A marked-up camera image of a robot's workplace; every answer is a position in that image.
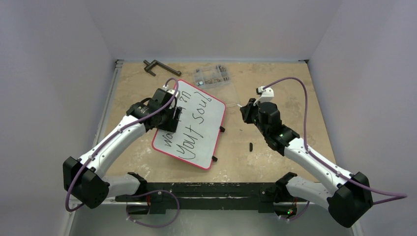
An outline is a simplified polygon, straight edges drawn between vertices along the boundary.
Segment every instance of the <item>purple cable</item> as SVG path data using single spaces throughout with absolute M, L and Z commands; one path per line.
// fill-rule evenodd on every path
M 324 165 L 325 167 L 327 167 L 329 170 L 331 170 L 332 172 L 334 172 L 334 173 L 336 173 L 336 174 L 338 174 L 340 177 L 342 177 L 343 179 L 345 179 L 346 181 L 348 181 L 348 182 L 350 182 L 350 183 L 352 183 L 352 184 L 354 184 L 354 185 L 356 185 L 356 186 L 358 186 L 358 187 L 361 187 L 361 188 L 363 188 L 363 189 L 365 189 L 365 190 L 368 190 L 368 191 L 371 191 L 371 192 L 374 192 L 374 193 L 378 193 L 378 194 L 381 194 L 381 195 L 385 195 L 385 196 L 391 196 L 391 197 L 393 197 L 393 198 L 388 198 L 388 199 L 384 199 L 384 200 L 380 200 L 380 201 L 376 201 L 376 202 L 374 202 L 374 205 L 377 205 L 377 204 L 381 204 L 381 203 L 386 203 L 386 202 L 391 202 L 391 201 L 394 201 L 394 200 L 399 200 L 399 199 L 403 199 L 403 198 L 406 198 L 407 197 L 407 194 L 405 194 L 405 193 L 392 193 L 392 192 L 386 192 L 386 191 L 381 191 L 381 190 L 377 190 L 377 189 L 374 189 L 374 188 L 370 188 L 370 187 L 368 187 L 368 186 L 365 186 L 365 185 L 363 185 L 363 184 L 360 184 L 360 183 L 358 183 L 358 182 L 356 182 L 356 181 L 354 181 L 354 180 L 352 180 L 352 179 L 350 179 L 349 177 L 346 177 L 346 176 L 344 176 L 343 174 L 341 174 L 340 172 L 338 173 L 338 171 L 336 170 L 336 169 L 334 169 L 332 166 L 330 166 L 330 165 L 328 165 L 326 162 L 324 162 L 323 160 L 321 160 L 319 157 L 317 157 L 314 153 L 312 153 L 311 152 L 311 150 L 308 148 L 308 146 L 307 146 L 307 101 L 308 101 L 308 99 L 307 99 L 307 89 L 305 88 L 305 85 L 304 85 L 304 83 L 299 79 L 299 78 L 296 78 L 296 77 L 285 77 L 285 78 L 282 78 L 282 79 L 279 79 L 279 80 L 277 80 L 277 81 L 275 81 L 275 82 L 272 82 L 272 83 L 270 83 L 269 85 L 267 85 L 267 86 L 265 86 L 264 87 L 264 89 L 266 89 L 266 88 L 269 88 L 269 87 L 271 87 L 272 85 L 274 85 L 274 84 L 276 84 L 276 83 L 278 83 L 278 82 L 281 82 L 281 81 L 284 81 L 284 80 L 289 80 L 289 79 L 292 79 L 292 80 L 297 80 L 301 85 L 302 85 L 302 88 L 304 89 L 304 96 L 305 96 L 305 108 L 304 108 L 304 123 L 303 123 L 303 128 L 304 128 L 304 147 L 305 147 L 305 149 L 308 151 L 308 153 L 316 160 L 316 161 L 318 161 L 318 162 L 320 162 L 322 165 Z
M 171 80 L 174 80 L 175 81 L 175 91 L 174 91 L 174 94 L 171 96 L 171 98 L 168 100 L 168 102 L 167 103 L 165 103 L 161 108 L 159 108 L 158 110 L 156 110 L 156 111 L 154 111 L 154 112 L 152 112 L 151 114 L 149 114 L 149 115 L 147 115 L 147 116 L 145 116 L 145 117 L 143 117 L 143 118 L 140 118 L 139 120 L 136 120 L 136 121 L 134 121 L 134 122 L 131 122 L 131 123 L 129 123 L 129 124 L 127 124 L 127 125 L 125 125 L 125 126 L 123 126 L 122 128 L 120 128 L 120 132 L 115 132 L 115 133 L 113 133 L 108 139 L 106 139 L 105 141 L 103 141 L 103 143 L 100 145 L 100 146 L 98 146 L 97 147 L 97 149 L 96 150 L 94 150 L 94 152 L 91 154 L 91 157 L 93 158 L 93 157 L 95 157 L 97 154 L 98 154 L 98 152 L 106 145 L 106 144 L 108 144 L 109 142 L 110 142 L 110 140 L 112 140 L 115 136 L 117 136 L 118 134 L 120 134 L 120 133 L 122 133 L 125 129 L 127 129 L 127 128 L 129 128 L 129 127 L 131 127 L 132 125 L 134 125 L 134 124 L 138 124 L 138 123 L 140 123 L 140 122 L 143 122 L 144 120 L 146 120 L 146 119 L 148 119 L 148 118 L 150 118 L 150 117 L 152 117 L 152 116 L 154 116 L 155 114 L 158 114 L 159 112 L 161 112 L 162 110 L 164 110 L 167 106 L 169 106 L 171 103 L 172 103 L 172 101 L 174 100 L 174 97 L 175 97 L 175 95 L 177 94 L 177 91 L 178 91 L 178 80 L 176 79 L 176 78 L 169 78 L 168 80 L 167 80 L 167 82 L 165 82 L 165 86 L 168 84 L 168 82 L 170 82 Z M 69 211 L 69 212 L 73 212 L 73 211 L 75 211 L 75 210 L 78 210 L 80 207 L 82 207 L 83 205 L 84 205 L 84 203 L 81 203 L 81 204 L 79 204 L 78 206 L 76 206 L 75 208 L 73 208 L 73 209 L 71 209 L 71 208 L 69 208 L 69 198 L 70 198 L 70 196 L 71 196 L 71 192 L 72 192 L 72 189 L 74 188 L 74 185 L 75 185 L 75 182 L 77 182 L 77 180 L 78 180 L 78 178 L 80 177 L 80 175 L 81 175 L 81 173 L 83 172 L 83 170 L 86 168 L 86 166 L 90 163 L 90 161 L 91 161 L 91 159 L 89 158 L 89 159 L 87 159 L 87 161 L 84 163 L 84 165 L 82 165 L 82 167 L 79 169 L 79 171 L 76 173 L 76 175 L 75 175 L 75 177 L 74 177 L 74 179 L 72 180 L 72 182 L 71 182 L 71 184 L 70 184 L 70 186 L 69 186 L 69 188 L 68 188 L 68 191 L 67 191 L 67 193 L 66 193 L 66 197 L 65 197 L 65 209 L 67 210 L 67 211 Z
M 140 197 L 144 197 L 144 196 L 147 196 L 147 195 L 149 195 L 149 194 L 152 194 L 152 193 L 157 193 L 157 192 L 164 192 L 164 193 L 168 193 L 168 194 L 170 194 L 170 195 L 171 195 L 171 196 L 175 199 L 175 201 L 177 202 L 177 212 L 175 213 L 175 216 L 172 218 L 172 220 L 170 220 L 170 221 L 168 221 L 167 223 L 162 224 L 162 225 L 149 225 L 149 224 L 142 223 L 142 222 L 139 222 L 139 221 L 137 221 L 137 220 L 132 219 L 132 218 L 130 217 L 129 212 L 127 211 L 127 207 L 126 207 L 126 215 L 127 215 L 127 219 L 129 219 L 130 221 L 132 221 L 133 223 L 136 223 L 136 224 L 138 224 L 138 225 L 143 225 L 143 226 L 150 227 L 150 228 L 162 228 L 162 227 L 165 227 L 165 226 L 167 226 L 167 225 L 170 225 L 172 222 L 174 222 L 174 221 L 177 219 L 178 215 L 179 215 L 179 201 L 178 201 L 178 198 L 177 198 L 177 197 L 176 197 L 173 193 L 171 193 L 170 191 L 167 191 L 167 190 L 154 190 L 154 191 L 147 192 L 147 193 L 145 193 L 145 194 L 136 195 L 136 196 L 132 196 L 132 197 L 134 197 L 134 198 L 140 198 Z

